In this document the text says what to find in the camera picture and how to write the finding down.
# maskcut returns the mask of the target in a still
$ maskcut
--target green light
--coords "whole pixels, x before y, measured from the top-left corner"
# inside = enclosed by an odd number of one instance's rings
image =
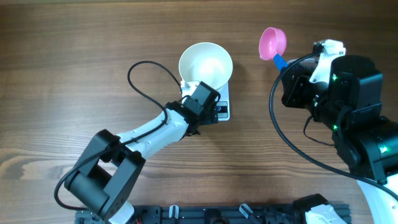
[[[385,152],[387,152],[387,151],[388,151],[388,148],[387,148],[386,146],[380,147],[380,152],[381,152],[381,153],[385,153]]]

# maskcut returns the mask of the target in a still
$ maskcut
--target robotic arm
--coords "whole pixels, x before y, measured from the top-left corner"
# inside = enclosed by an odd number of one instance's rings
[[[335,40],[316,42],[313,51],[320,56],[281,71],[282,103],[309,110],[315,122],[332,130],[334,147],[350,174],[397,194],[398,124],[380,116],[381,72],[366,57],[345,55],[343,43]],[[376,224],[398,223],[398,204],[391,194],[360,180],[358,184]]]
[[[126,223],[134,213],[127,198],[146,159],[185,136],[198,134],[199,125],[217,123],[217,98],[220,98],[220,94],[201,82],[191,96],[187,95],[181,101],[166,104],[167,121],[150,134],[145,133],[151,132],[164,122],[164,112],[126,133],[113,135],[106,129],[98,132],[76,162],[75,167],[79,165],[80,168],[65,179],[65,188],[105,222]],[[137,141],[123,144],[142,135],[145,136]],[[105,151],[109,152],[84,162]],[[114,175],[101,168],[98,165],[99,160],[112,162],[117,167]]]

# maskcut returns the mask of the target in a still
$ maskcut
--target wooden surface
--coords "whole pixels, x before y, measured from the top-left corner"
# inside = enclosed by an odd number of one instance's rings
[[[284,57],[337,39],[349,54],[371,57],[384,74],[382,113],[398,120],[396,1],[152,1],[0,7],[0,223],[72,223],[53,188],[101,129],[134,129],[160,111],[128,85],[128,68],[154,60],[178,78],[182,52],[197,42],[223,46],[234,62],[231,119],[200,128],[148,160],[130,195],[136,205],[290,203],[321,193],[348,203],[354,223],[372,223],[354,180],[325,171],[284,144],[270,121],[268,96],[278,71],[258,56],[267,27],[288,38]],[[161,69],[133,72],[140,90],[161,103],[180,98]],[[308,112],[284,108],[277,118],[299,148],[347,170],[332,147],[305,139]],[[321,124],[309,135],[331,141]],[[81,205],[66,190],[62,200]]]

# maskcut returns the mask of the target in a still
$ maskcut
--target cable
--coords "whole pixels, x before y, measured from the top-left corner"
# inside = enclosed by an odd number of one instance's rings
[[[105,154],[107,154],[107,153],[110,153],[110,152],[112,152],[112,151],[115,151],[115,150],[117,150],[117,149],[119,149],[119,148],[121,148],[121,147],[124,147],[124,146],[126,146],[126,145],[128,145],[128,144],[130,144],[130,143],[132,143],[132,142],[136,142],[136,141],[138,141],[139,139],[141,139],[141,138],[143,138],[143,137],[145,137],[145,136],[148,136],[148,135],[152,134],[153,132],[157,131],[159,128],[161,128],[163,125],[166,124],[167,119],[168,119],[168,115],[167,115],[166,109],[165,109],[158,101],[154,100],[153,98],[147,96],[146,94],[144,94],[143,92],[141,92],[140,90],[138,90],[138,89],[132,84],[132,81],[131,81],[131,79],[130,79],[131,70],[132,70],[133,68],[135,68],[137,65],[140,65],[140,64],[142,64],[142,63],[152,63],[152,64],[154,64],[154,65],[158,65],[159,67],[163,68],[163,69],[164,69],[166,72],[168,72],[168,73],[170,74],[170,76],[175,80],[175,82],[177,83],[178,87],[180,87],[180,91],[181,91],[181,93],[182,93],[181,86],[180,86],[178,80],[175,78],[175,76],[173,75],[173,73],[171,73],[171,72],[170,72],[167,68],[165,68],[163,65],[161,65],[161,64],[159,64],[159,63],[157,63],[157,62],[152,62],[152,61],[141,61],[141,62],[137,62],[137,63],[135,63],[133,66],[131,66],[130,69],[129,69],[129,71],[128,71],[128,73],[127,73],[127,80],[128,80],[128,82],[129,82],[131,88],[133,88],[133,89],[136,90],[140,95],[142,95],[143,97],[147,98],[148,100],[150,100],[151,102],[153,102],[153,103],[155,103],[157,106],[159,106],[159,107],[162,109],[165,118],[164,118],[164,120],[163,120],[158,126],[156,126],[154,129],[152,129],[152,130],[150,130],[150,131],[148,131],[148,132],[146,132],[146,133],[144,133],[144,134],[141,134],[140,136],[135,137],[135,138],[133,138],[133,139],[131,139],[131,140],[125,141],[125,142],[123,142],[123,143],[121,143],[121,144],[119,144],[119,145],[117,145],[117,146],[115,146],[115,147],[109,147],[109,148],[107,148],[107,149],[105,149],[105,150],[103,150],[103,151],[101,151],[101,152],[98,152],[98,153],[96,153],[96,154],[90,156],[89,158],[85,159],[84,161],[81,161],[80,163],[75,164],[75,166],[74,166],[72,169],[70,169],[70,170],[60,179],[60,181],[58,181],[58,183],[57,183],[57,185],[55,186],[55,189],[54,189],[54,199],[55,199],[55,201],[56,201],[61,207],[66,208],[66,209],[69,209],[69,210],[78,210],[78,211],[80,211],[80,210],[87,210],[87,208],[85,208],[85,207],[73,207],[73,206],[66,205],[66,204],[64,204],[64,203],[60,200],[60,198],[59,198],[58,192],[59,192],[59,190],[60,190],[62,184],[64,183],[64,181],[65,181],[70,175],[72,175],[74,172],[76,172],[78,169],[80,169],[82,166],[86,165],[86,164],[89,163],[90,161],[92,161],[92,160],[94,160],[94,159],[97,159],[98,157],[101,157],[101,156],[103,156],[103,155],[105,155]]]
[[[295,152],[297,152],[297,154],[302,156],[304,159],[306,159],[306,160],[312,162],[313,164],[315,164],[315,165],[317,165],[319,167],[322,167],[322,168],[324,168],[324,169],[326,169],[328,171],[331,171],[331,172],[334,172],[336,174],[343,175],[345,177],[349,177],[349,178],[352,178],[352,179],[355,179],[355,180],[360,180],[362,182],[365,182],[367,184],[372,185],[373,187],[377,187],[380,190],[385,191],[385,193],[391,195],[391,197],[393,197],[395,200],[398,201],[398,195],[396,195],[392,190],[388,189],[387,187],[385,187],[385,186],[383,186],[381,184],[378,184],[377,182],[375,182],[373,180],[369,180],[369,179],[364,178],[364,177],[359,177],[357,175],[353,175],[353,174],[350,174],[348,172],[345,172],[345,171],[336,169],[334,167],[328,166],[328,165],[326,165],[326,164],[324,164],[322,162],[319,162],[319,161],[313,159],[312,157],[306,155],[306,153],[304,153],[303,151],[298,149],[293,143],[291,143],[289,141],[289,139],[287,139],[287,137],[283,134],[282,130],[280,129],[280,127],[278,125],[278,122],[276,121],[275,114],[274,114],[274,94],[275,94],[276,88],[278,86],[278,83],[280,82],[282,77],[285,75],[285,73],[287,71],[289,71],[292,67],[298,65],[300,62],[304,61],[307,58],[315,57],[315,56],[317,56],[319,54],[320,53],[312,53],[312,54],[308,54],[308,55],[306,55],[306,56],[304,56],[302,58],[297,59],[296,61],[292,62],[287,68],[285,68],[279,74],[279,76],[276,78],[276,80],[274,82],[274,85],[272,86],[271,93],[269,95],[269,113],[270,113],[271,120],[272,120],[272,123],[274,124],[274,127],[275,127],[276,131],[278,132],[279,136],[286,142],[286,144],[288,146],[290,146]]]
[[[305,130],[306,130],[306,128],[307,128],[309,122],[312,120],[312,118],[313,118],[312,115],[309,116],[309,117],[307,118],[307,121],[305,122],[304,129],[303,129],[304,136],[307,137],[307,138],[309,138],[309,139],[311,139],[312,141],[315,141],[316,143],[319,143],[319,144],[322,144],[322,145],[326,145],[326,146],[334,146],[334,144],[328,144],[328,143],[325,143],[325,142],[321,142],[321,141],[316,140],[316,139],[314,139],[314,138],[311,138],[310,136],[307,136],[307,134],[305,134]]]

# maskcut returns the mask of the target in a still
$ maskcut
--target pink bowl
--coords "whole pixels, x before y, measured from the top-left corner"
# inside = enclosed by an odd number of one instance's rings
[[[276,54],[282,56],[286,49],[286,35],[277,28],[268,27],[261,35],[259,43],[260,58],[271,60]]]

